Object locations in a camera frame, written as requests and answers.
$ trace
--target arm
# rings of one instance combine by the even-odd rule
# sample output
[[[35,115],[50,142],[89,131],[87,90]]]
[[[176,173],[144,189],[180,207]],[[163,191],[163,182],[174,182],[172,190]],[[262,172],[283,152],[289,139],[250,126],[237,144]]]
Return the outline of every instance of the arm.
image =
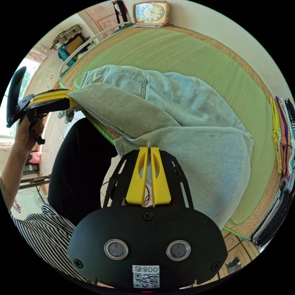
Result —
[[[42,134],[43,129],[42,121],[37,120],[30,132],[30,121],[27,116],[24,117],[18,127],[15,141],[9,153],[0,181],[1,192],[9,211],[18,193],[28,154],[36,143],[35,137]]]
[[[6,206],[9,211],[18,193],[27,156],[28,154],[19,152],[13,145],[2,172],[1,181],[5,191]]]

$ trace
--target clock face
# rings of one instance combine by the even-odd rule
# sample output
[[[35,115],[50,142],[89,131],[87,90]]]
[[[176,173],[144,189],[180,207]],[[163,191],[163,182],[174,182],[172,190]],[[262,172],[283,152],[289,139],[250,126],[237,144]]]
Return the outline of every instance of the clock face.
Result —
[[[164,15],[164,8],[158,4],[143,4],[138,9],[138,16],[144,22],[156,22]]]

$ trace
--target black pants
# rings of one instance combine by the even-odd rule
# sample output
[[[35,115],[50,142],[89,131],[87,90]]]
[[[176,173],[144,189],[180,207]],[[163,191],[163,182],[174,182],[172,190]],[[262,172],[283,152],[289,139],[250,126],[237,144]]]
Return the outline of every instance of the black pants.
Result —
[[[48,203],[75,226],[100,209],[100,188],[115,147],[83,118],[65,137],[54,161]]]

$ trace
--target person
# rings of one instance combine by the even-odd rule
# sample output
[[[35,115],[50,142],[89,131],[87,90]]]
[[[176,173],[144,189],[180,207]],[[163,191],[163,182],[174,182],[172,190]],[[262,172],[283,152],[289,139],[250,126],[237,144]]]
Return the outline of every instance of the person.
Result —
[[[100,188],[117,151],[87,118],[77,121],[57,153],[48,202],[42,206],[42,213],[18,220],[10,210],[27,156],[36,143],[35,137],[42,134],[43,129],[42,121],[38,120],[30,132],[27,116],[20,123],[0,177],[4,202],[20,234],[39,257],[69,276],[95,284],[77,273],[67,256],[67,248],[75,226],[91,212],[101,209]]]

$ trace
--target green mat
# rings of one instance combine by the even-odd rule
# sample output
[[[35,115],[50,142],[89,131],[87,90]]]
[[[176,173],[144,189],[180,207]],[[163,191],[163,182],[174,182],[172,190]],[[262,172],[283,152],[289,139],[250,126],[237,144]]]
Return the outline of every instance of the green mat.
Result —
[[[75,86],[79,88],[86,71],[103,65],[198,77],[224,98],[254,140],[249,185],[229,220],[234,226],[245,222],[259,204],[275,162],[271,106],[248,73],[215,47],[187,34],[161,29],[143,31],[110,46],[80,71]]]

